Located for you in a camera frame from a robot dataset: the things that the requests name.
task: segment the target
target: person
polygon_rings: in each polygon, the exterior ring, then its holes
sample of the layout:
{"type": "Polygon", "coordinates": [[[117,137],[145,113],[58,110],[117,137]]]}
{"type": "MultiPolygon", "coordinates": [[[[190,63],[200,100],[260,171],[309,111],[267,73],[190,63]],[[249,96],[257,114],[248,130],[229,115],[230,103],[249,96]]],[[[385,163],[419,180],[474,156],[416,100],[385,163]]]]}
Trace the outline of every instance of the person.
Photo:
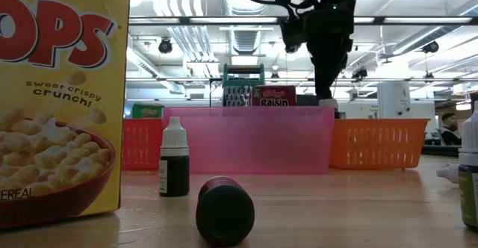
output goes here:
{"type": "Polygon", "coordinates": [[[462,145],[462,138],[458,134],[458,122],[455,114],[448,113],[441,117],[443,128],[441,129],[441,138],[445,145],[462,145]]]}

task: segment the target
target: cereal box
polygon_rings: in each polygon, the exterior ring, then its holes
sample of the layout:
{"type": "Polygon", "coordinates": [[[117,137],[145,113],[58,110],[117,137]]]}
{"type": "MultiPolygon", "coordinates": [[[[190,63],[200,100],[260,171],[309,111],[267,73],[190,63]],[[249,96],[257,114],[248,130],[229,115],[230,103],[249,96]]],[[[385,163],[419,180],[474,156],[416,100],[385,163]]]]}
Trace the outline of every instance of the cereal box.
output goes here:
{"type": "Polygon", "coordinates": [[[120,203],[128,0],[0,0],[0,229],[120,203]]]}
{"type": "Polygon", "coordinates": [[[252,106],[296,106],[295,86],[256,86],[252,89],[252,106]]]}

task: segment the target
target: cereal bowl image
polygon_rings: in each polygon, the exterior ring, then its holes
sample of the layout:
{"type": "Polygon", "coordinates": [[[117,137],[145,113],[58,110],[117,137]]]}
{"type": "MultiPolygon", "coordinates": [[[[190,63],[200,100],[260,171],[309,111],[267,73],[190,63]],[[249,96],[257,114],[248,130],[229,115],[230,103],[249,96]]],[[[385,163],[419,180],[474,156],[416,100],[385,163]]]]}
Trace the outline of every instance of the cereal bowl image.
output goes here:
{"type": "Polygon", "coordinates": [[[106,139],[51,115],[0,112],[1,227],[78,216],[105,187],[114,158],[106,139]]]}

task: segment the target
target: bottle label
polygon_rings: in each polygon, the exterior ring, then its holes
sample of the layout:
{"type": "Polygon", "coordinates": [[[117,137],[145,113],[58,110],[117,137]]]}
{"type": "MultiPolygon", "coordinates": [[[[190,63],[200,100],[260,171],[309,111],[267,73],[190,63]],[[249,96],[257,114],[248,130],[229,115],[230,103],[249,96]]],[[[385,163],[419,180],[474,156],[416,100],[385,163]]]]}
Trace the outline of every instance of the bottle label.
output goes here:
{"type": "Polygon", "coordinates": [[[478,173],[460,171],[458,174],[463,223],[469,226],[478,226],[478,173]]]}
{"type": "Polygon", "coordinates": [[[167,160],[159,161],[159,192],[167,193],[167,160]]]}

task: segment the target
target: red bowl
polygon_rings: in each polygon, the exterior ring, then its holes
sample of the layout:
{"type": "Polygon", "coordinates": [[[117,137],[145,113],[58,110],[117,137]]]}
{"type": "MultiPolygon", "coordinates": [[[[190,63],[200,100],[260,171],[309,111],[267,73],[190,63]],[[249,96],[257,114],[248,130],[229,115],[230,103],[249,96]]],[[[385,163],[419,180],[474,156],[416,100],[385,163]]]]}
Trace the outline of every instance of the red bowl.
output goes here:
{"type": "MultiPolygon", "coordinates": [[[[57,122],[57,126],[66,126],[57,122]]],[[[113,145],[103,137],[89,131],[75,129],[76,132],[88,133],[102,149],[111,154],[108,168],[98,177],[81,185],[45,196],[0,201],[0,229],[27,226],[37,223],[77,217],[98,197],[110,178],[115,163],[113,145]]]]}

